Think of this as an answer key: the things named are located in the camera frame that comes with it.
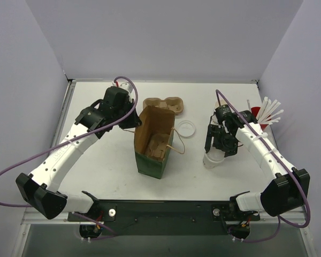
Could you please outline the translucent plastic lid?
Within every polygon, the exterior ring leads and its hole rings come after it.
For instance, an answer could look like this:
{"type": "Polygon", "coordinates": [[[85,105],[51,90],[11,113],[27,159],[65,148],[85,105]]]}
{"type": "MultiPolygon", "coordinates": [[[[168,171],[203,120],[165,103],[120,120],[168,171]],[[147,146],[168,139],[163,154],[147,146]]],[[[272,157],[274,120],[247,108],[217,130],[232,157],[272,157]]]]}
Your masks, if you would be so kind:
{"type": "Polygon", "coordinates": [[[217,166],[224,160],[224,152],[218,149],[211,149],[208,153],[204,154],[204,165],[217,166]]]}
{"type": "Polygon", "coordinates": [[[196,131],[194,123],[189,120],[182,120],[178,123],[177,131],[183,138],[191,138],[196,131]]]}

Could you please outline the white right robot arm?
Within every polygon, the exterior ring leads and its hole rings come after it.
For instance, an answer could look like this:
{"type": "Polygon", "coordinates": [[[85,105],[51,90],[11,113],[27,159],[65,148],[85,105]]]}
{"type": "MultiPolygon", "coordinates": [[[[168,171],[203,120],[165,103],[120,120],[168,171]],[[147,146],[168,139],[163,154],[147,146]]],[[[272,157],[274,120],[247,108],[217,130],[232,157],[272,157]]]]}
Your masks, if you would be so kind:
{"type": "Polygon", "coordinates": [[[304,205],[310,176],[288,162],[268,139],[248,110],[235,113],[227,105],[215,108],[205,140],[203,165],[212,169],[243,146],[262,170],[268,185],[261,192],[243,192],[230,198],[241,212],[265,211],[281,215],[304,205]]]}

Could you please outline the single brown cup carrier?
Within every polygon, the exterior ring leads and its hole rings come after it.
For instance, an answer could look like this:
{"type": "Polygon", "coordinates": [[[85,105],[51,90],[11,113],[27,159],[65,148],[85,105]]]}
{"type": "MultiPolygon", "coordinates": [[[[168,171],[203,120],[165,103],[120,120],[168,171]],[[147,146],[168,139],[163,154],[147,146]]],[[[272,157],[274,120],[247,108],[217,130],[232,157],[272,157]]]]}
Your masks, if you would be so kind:
{"type": "Polygon", "coordinates": [[[146,147],[145,156],[156,161],[163,161],[169,138],[168,134],[157,133],[152,135],[146,147]]]}

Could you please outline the green paper bag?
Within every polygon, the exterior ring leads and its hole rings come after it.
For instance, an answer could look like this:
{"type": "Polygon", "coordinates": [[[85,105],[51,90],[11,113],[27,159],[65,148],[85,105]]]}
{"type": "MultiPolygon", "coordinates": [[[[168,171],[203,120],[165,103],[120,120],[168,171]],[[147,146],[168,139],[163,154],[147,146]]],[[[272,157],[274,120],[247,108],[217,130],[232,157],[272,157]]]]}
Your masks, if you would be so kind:
{"type": "Polygon", "coordinates": [[[170,151],[184,154],[172,146],[175,129],[175,113],[158,107],[147,106],[140,114],[142,125],[134,132],[134,152],[139,173],[161,179],[170,151]]]}

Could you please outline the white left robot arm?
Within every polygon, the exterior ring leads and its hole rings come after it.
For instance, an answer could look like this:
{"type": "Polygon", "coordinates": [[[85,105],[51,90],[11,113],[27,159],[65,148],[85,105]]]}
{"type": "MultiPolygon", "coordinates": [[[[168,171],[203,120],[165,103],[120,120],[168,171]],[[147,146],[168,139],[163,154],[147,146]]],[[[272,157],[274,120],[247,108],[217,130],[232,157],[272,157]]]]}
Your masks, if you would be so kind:
{"type": "Polygon", "coordinates": [[[130,83],[109,87],[102,99],[81,110],[62,146],[29,174],[21,173],[16,178],[23,199],[51,220],[62,212],[77,211],[87,220],[94,220],[99,213],[96,201],[89,193],[71,196],[59,191],[66,174],[84,152],[95,144],[112,127],[136,128],[141,121],[131,97],[134,87],[130,83]]]}

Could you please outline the white paper cup with text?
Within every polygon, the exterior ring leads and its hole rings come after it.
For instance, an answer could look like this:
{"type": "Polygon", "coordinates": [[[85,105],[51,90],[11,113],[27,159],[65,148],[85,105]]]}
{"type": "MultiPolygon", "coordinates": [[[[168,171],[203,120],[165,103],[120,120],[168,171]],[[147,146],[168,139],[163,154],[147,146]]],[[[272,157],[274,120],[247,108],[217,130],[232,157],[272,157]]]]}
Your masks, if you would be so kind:
{"type": "Polygon", "coordinates": [[[224,159],[225,154],[223,152],[205,153],[203,156],[203,165],[206,169],[213,169],[220,165],[224,159]]]}

